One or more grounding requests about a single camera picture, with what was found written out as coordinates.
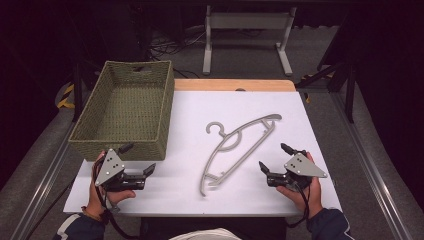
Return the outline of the white metal table frame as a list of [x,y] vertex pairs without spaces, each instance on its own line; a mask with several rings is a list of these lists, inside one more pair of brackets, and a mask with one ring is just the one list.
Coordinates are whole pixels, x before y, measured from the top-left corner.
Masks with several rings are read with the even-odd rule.
[[296,7],[281,13],[241,13],[213,12],[210,5],[206,8],[205,17],[205,48],[202,73],[211,73],[212,63],[212,30],[213,29],[258,29],[280,30],[283,35],[280,42],[275,44],[276,51],[286,76],[293,74],[289,63],[286,46],[296,16]]

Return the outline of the grey plastic clothes hanger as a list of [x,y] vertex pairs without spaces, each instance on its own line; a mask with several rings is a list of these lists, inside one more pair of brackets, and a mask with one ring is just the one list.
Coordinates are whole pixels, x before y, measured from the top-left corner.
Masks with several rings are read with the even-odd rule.
[[[210,186],[219,186],[222,182],[224,182],[227,177],[230,176],[247,158],[249,158],[268,138],[268,136],[274,131],[276,122],[281,119],[282,116],[280,114],[265,115],[239,126],[230,133],[226,133],[224,125],[218,121],[208,123],[205,127],[206,133],[210,134],[211,128],[213,126],[217,126],[219,128],[218,135],[222,137],[222,140],[215,147],[206,161],[199,184],[199,192],[201,196],[206,197],[207,191],[205,182],[207,179],[211,179],[211,182],[209,183]],[[215,157],[219,153],[234,150],[242,141],[243,131],[256,124],[262,124],[264,126],[265,130],[263,135],[227,171],[224,171],[220,176],[210,173],[209,169]]]

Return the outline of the person's white cloth lap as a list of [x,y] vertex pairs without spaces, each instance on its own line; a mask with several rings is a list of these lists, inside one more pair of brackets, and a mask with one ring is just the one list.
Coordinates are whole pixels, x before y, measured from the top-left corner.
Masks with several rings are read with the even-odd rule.
[[198,230],[181,234],[169,240],[241,240],[238,236],[224,228]]

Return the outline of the person's right hand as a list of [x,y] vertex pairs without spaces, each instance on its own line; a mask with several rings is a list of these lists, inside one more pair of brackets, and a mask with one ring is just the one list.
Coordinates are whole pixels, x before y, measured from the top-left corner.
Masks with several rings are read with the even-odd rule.
[[309,207],[309,219],[323,209],[321,203],[321,185],[317,177],[313,177],[309,187],[304,189],[304,195],[308,203],[305,203],[302,194],[299,192],[291,191],[284,186],[278,186],[276,190],[290,199],[299,211],[303,212],[306,207]]

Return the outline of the person's dark clothing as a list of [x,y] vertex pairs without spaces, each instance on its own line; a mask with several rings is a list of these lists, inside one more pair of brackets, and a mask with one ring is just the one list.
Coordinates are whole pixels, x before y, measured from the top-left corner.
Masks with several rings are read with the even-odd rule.
[[242,240],[286,240],[283,217],[145,217],[140,240],[169,240],[199,230],[224,228]]

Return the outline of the white table mat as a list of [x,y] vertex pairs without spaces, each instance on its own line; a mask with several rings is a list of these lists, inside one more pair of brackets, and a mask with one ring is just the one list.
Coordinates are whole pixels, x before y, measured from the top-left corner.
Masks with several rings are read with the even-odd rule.
[[[221,142],[218,121],[230,133],[239,126],[270,114],[282,119],[274,131],[219,186],[210,186],[206,197],[199,192],[209,155]],[[219,153],[209,172],[220,176],[262,135],[262,124],[243,131],[241,143]],[[177,91],[174,94],[166,157],[157,162],[144,190],[120,203],[120,215],[131,217],[288,217],[298,215],[294,204],[266,183],[259,161],[273,172],[283,172],[289,160],[280,147],[307,150],[319,168],[326,163],[301,97],[297,92]]]

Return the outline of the green woven basket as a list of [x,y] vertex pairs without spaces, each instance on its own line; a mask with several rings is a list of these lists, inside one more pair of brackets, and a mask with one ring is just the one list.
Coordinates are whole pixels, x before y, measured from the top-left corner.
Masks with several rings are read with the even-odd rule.
[[124,161],[164,160],[174,87],[170,61],[107,61],[69,144],[88,161],[129,143]]

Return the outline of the black metal stand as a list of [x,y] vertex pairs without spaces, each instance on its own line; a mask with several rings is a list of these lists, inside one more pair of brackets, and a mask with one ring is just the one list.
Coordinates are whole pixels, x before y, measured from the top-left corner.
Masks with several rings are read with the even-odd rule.
[[319,72],[309,76],[306,75],[303,80],[295,84],[297,89],[303,89],[312,83],[324,79],[327,75],[331,74],[326,89],[329,92],[339,92],[343,86],[346,86],[344,112],[350,123],[353,120],[353,101],[356,80],[356,66],[351,63],[340,62],[335,65],[328,66]]
[[73,121],[77,122],[83,110],[82,78],[78,63],[76,63],[73,67],[73,84],[75,105]]

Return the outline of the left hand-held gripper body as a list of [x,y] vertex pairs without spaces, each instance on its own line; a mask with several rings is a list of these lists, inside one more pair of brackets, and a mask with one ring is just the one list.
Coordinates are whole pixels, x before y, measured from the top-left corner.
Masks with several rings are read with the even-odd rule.
[[102,187],[108,192],[144,189],[147,175],[126,173],[125,164],[113,149],[106,152],[100,163],[101,167],[95,179],[96,187]]

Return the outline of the aluminium rail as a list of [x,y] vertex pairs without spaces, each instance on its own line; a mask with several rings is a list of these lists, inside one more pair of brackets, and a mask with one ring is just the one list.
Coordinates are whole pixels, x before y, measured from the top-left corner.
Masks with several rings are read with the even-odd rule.
[[36,191],[31,198],[31,201],[29,202],[26,210],[24,211],[10,240],[26,240],[29,237],[31,230],[35,226],[34,221],[39,214],[42,205],[47,199],[59,174],[59,171],[64,164],[65,155],[69,148],[68,138],[74,126],[75,124],[71,123],[68,127],[56,154],[54,155],[49,167],[43,175],[41,182],[38,184]]
[[413,240],[407,226],[404,224],[400,212],[385,184],[374,160],[364,148],[362,139],[354,123],[351,123],[345,114],[345,105],[337,93],[331,93],[330,97],[340,115],[345,128],[359,155],[359,162],[388,223],[395,240]]

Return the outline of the yellow black hazard tape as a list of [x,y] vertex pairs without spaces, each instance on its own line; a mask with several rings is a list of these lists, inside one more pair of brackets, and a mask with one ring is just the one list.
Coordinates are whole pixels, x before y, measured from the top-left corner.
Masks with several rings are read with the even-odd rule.
[[71,96],[71,93],[73,92],[73,90],[74,90],[74,84],[69,83],[68,86],[65,88],[61,99],[56,104],[58,108],[69,108],[69,109],[75,108],[75,104],[69,101],[69,97]]

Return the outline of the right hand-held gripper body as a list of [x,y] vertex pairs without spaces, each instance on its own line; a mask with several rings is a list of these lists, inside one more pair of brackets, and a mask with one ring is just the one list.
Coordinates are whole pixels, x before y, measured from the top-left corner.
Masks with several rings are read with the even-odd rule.
[[295,192],[301,192],[309,187],[312,178],[327,178],[328,174],[316,166],[305,155],[294,155],[284,164],[286,173],[273,173],[266,170],[266,181],[269,187],[284,186]]

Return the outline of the person's left hand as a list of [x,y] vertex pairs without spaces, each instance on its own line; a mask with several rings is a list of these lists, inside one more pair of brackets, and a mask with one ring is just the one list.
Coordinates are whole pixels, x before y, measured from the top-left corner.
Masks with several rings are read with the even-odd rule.
[[[85,213],[91,218],[100,221],[101,215],[104,213],[105,208],[103,207],[101,203],[101,199],[98,197],[96,186],[94,183],[95,179],[96,177],[92,176],[92,180],[90,182],[89,201],[85,207]],[[129,199],[129,198],[135,198],[136,193],[133,190],[124,190],[121,192],[109,192],[106,194],[106,196],[107,196],[107,199],[113,205],[117,205],[123,200]]]

